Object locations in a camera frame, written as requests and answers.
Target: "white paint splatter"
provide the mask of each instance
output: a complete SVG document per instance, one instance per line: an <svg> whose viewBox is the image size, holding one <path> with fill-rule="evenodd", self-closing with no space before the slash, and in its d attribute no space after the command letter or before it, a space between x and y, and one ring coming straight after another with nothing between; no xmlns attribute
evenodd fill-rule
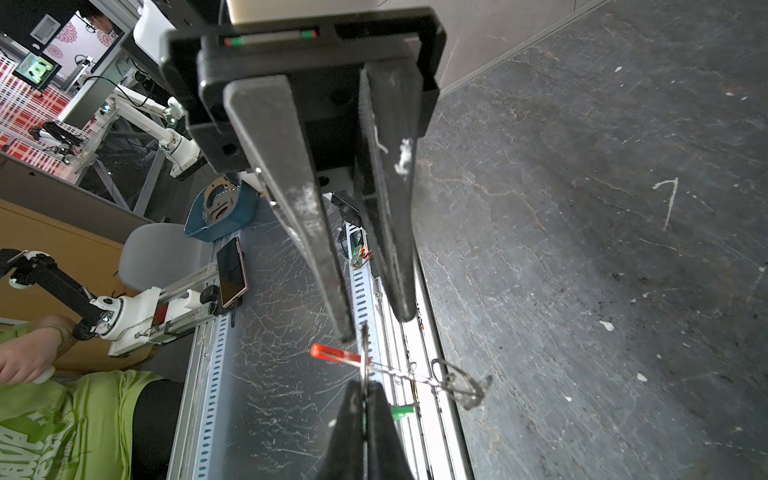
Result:
<svg viewBox="0 0 768 480"><path fill-rule="evenodd" d="M669 208L667 208L667 219L664 221L664 228L662 230L666 230L667 226L670 224L670 215L672 214L672 206L674 205L674 197L677 195L677 178L674 180L665 180L663 182L659 182L654 185L654 190L656 190L658 187L661 187L664 184L673 184L672 186L672 196L670 197L670 205Z"/></svg>
<svg viewBox="0 0 768 480"><path fill-rule="evenodd" d="M400 162L395 165L395 172L401 177L408 175L411 170L411 158L413 150L413 140L403 138L400 144Z"/></svg>
<svg viewBox="0 0 768 480"><path fill-rule="evenodd" d="M757 269L758 272L760 272L760 275L757 276L757 280L755 280L755 284L752 285L752 290L750 291L750 294L746 297L746 302L749 303L750 300L752 300L752 294L755 293L755 290L757 290L757 286L760 285L760 281L763 279L763 276L766 274L766 267L761 266Z"/></svg>
<svg viewBox="0 0 768 480"><path fill-rule="evenodd" d="M376 116L374 114L371 114L371 118L373 120L373 137L376 139L376 146L379 149L381 149L381 151L384 152L385 154L389 154L389 150L387 149L387 147L385 147L384 145L381 144L381 142L379 142L379 129L376 128Z"/></svg>

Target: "gray wall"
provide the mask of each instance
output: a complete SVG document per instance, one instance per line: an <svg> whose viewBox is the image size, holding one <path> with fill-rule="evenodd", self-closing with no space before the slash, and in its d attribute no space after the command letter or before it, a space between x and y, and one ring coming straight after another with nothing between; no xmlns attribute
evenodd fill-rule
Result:
<svg viewBox="0 0 768 480"><path fill-rule="evenodd" d="M0 198L119 243L151 223L2 152Z"/></svg>
<svg viewBox="0 0 768 480"><path fill-rule="evenodd" d="M448 35L437 74L445 93L605 1L379 0L379 7L435 9Z"/></svg>

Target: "wire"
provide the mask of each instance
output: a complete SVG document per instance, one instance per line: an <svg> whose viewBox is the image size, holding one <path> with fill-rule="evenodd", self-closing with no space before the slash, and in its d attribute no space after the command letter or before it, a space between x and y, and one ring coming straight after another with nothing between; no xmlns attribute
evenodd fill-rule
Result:
<svg viewBox="0 0 768 480"><path fill-rule="evenodd" d="M114 83L109 78L102 77L101 75L91 75L90 77L86 77L85 81L91 80L93 78L101 78L102 80L106 80L109 83L113 84L116 88L118 88L121 92L123 92L123 96L125 96L125 99L128 100L129 102L131 102L136 108L143 107L144 104L147 103L147 100L149 100L149 97L145 96L143 102L141 102L140 104L136 103L135 101L131 100L131 97L128 97L128 94L125 92L125 90L123 90L123 88L120 85Z"/></svg>
<svg viewBox="0 0 768 480"><path fill-rule="evenodd" d="M128 60L130 60L130 61L131 61L131 63L132 63L132 64L134 64L134 67L135 67L137 70L139 70L139 72L140 72L140 73L143 73L143 74L147 75L148 77L150 77L150 76L151 76L151 75L149 75L149 74L148 74L146 71L144 71L144 70L141 70L141 69L139 68L139 66L138 66L138 65L136 65L136 62L134 61L134 59L133 59L133 58L131 58L131 57L128 57Z"/></svg>

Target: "person's hand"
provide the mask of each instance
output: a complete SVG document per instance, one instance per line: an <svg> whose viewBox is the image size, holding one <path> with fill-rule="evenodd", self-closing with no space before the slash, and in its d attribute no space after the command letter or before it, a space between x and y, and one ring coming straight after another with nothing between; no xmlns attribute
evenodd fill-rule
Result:
<svg viewBox="0 0 768 480"><path fill-rule="evenodd" d="M0 344L0 384L31 382L56 360L61 333L45 327Z"/></svg>

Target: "person's arm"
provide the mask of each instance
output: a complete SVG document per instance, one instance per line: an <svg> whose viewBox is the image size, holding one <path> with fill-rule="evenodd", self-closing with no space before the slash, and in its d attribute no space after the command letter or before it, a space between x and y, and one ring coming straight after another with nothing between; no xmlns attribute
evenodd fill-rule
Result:
<svg viewBox="0 0 768 480"><path fill-rule="evenodd" d="M29 332L0 344L0 384L31 382L74 345L74 322L49 315L30 324Z"/></svg>

